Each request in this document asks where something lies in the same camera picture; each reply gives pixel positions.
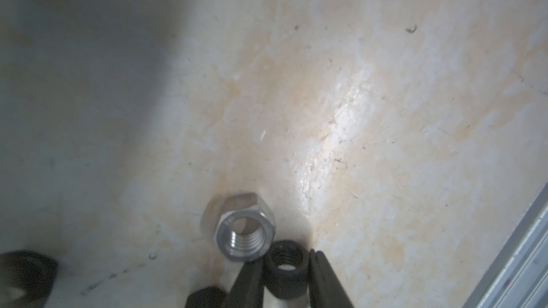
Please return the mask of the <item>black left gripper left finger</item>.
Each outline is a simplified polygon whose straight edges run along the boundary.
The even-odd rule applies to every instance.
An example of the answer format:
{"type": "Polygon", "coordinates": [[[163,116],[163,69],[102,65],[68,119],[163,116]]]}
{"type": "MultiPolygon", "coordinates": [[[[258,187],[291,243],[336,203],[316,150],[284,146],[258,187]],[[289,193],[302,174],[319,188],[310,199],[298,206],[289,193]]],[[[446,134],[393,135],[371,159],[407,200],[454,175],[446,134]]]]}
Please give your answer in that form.
{"type": "Polygon", "coordinates": [[[245,263],[225,298],[222,308],[262,308],[263,258],[245,263]]]}

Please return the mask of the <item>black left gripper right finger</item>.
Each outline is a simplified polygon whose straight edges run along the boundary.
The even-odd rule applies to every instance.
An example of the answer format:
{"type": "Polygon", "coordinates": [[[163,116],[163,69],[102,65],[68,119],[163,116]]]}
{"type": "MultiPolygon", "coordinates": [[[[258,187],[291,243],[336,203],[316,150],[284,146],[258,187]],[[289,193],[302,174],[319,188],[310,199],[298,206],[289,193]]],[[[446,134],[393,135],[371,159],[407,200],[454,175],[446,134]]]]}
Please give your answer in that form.
{"type": "Polygon", "coordinates": [[[322,251],[311,250],[309,298],[312,308],[354,308],[335,271],[322,251]]]}

